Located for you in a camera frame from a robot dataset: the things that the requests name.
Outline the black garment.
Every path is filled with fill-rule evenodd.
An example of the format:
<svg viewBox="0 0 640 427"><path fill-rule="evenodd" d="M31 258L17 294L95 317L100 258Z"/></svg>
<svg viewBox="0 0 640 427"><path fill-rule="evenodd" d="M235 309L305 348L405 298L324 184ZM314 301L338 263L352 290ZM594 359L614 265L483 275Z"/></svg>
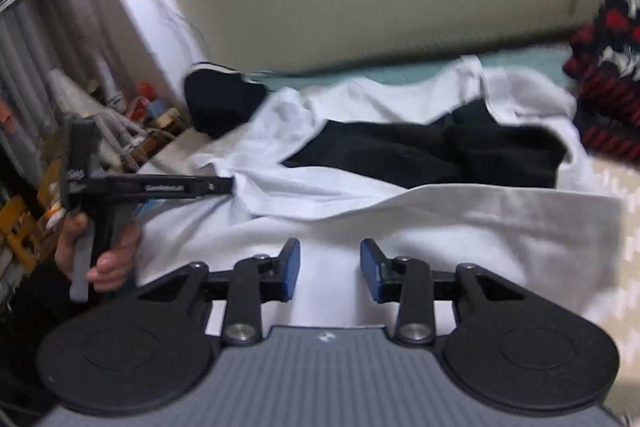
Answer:
<svg viewBox="0 0 640 427"><path fill-rule="evenodd" d="M477 100L431 124L330 120L282 165L333 168L403 188L455 183L552 188L565 155L566 147L549 131L498 124Z"/></svg>

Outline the white t-shirt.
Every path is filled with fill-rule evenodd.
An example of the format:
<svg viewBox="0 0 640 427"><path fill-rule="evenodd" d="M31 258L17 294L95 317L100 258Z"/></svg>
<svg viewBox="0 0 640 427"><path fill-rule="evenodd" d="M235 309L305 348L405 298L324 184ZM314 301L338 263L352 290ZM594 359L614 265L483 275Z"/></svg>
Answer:
<svg viewBox="0 0 640 427"><path fill-rule="evenodd" d="M282 165L330 120L431 124L473 101L508 127L549 131L566 147L555 187L430 184L403 188L346 171ZM254 254L275 254L298 239L302 257L289 305L270 307L268 324L390 324L359 271L359 245L374 239L389 256L404 255L451 270L471 262L558 305L597 321L591 309L610 292L608 263L572 267L582 240L568 227L614 209L590 188L586 153L573 124L576 104L562 87L526 67L487 67L476 57L454 62L433 81L404 87L367 78L314 92L284 88L248 124L210 142L183 164L187 172L232 176L227 197L162 202L141 215L138 280L152 282L192 261L227 270Z"/></svg>

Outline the grey ironing board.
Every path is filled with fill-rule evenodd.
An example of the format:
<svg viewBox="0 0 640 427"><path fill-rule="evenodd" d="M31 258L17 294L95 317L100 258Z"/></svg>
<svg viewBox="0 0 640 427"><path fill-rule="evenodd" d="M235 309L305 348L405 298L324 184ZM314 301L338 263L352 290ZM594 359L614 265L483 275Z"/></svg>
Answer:
<svg viewBox="0 0 640 427"><path fill-rule="evenodd" d="M64 116L89 118L100 132L99 158L118 172L137 172L134 150L149 136L140 124L134 124L116 110L96 101L68 78L61 69L51 69L49 84L58 109Z"/></svg>

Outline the navy white-striped folded garment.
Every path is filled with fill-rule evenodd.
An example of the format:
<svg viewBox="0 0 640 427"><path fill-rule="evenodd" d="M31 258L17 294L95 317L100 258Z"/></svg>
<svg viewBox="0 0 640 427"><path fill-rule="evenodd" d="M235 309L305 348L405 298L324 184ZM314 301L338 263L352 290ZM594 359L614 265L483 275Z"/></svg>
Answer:
<svg viewBox="0 0 640 427"><path fill-rule="evenodd" d="M184 75L183 95L194 129L218 140L249 122L269 89L235 69L201 62Z"/></svg>

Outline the grey curtain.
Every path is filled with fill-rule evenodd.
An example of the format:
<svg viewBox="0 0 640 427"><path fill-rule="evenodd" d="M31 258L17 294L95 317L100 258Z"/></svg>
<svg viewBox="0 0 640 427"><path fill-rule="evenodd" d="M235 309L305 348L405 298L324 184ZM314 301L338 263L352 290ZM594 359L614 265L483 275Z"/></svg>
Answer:
<svg viewBox="0 0 640 427"><path fill-rule="evenodd" d="M1 106L32 138L58 124L53 69L115 108L160 78L122 0L1 0Z"/></svg>

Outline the beige zigzag bed quilt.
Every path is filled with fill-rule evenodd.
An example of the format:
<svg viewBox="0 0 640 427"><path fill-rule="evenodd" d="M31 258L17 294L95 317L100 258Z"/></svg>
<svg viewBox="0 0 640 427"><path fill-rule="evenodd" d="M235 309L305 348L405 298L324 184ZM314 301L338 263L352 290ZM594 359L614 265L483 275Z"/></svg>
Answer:
<svg viewBox="0 0 640 427"><path fill-rule="evenodd" d="M322 72L320 75L273 75L265 80L269 88L278 91L285 87L314 92L347 80L369 78L384 86L413 86L431 82L442 75L451 64L447 61L404 64L383 67L356 68L348 72ZM602 303L595 303L593 317L608 326L620 343L622 373L614 388L610 404L625 421L639 424L639 173L616 164L615 161L591 158L582 154L590 173L593 192L608 194L615 200L614 209L604 211L578 222L578 204L567 209L568 227L582 246L572 248L572 267L589 247L593 262L610 265L610 292Z"/></svg>

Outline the red navy patterned sweater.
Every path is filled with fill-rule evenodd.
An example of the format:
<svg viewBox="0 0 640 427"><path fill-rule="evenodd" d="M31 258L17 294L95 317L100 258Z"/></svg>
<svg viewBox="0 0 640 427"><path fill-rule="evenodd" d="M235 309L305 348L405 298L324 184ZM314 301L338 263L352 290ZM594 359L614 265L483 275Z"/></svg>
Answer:
<svg viewBox="0 0 640 427"><path fill-rule="evenodd" d="M639 162L639 0L602 0L570 38L563 72L576 83L574 124L586 150Z"/></svg>

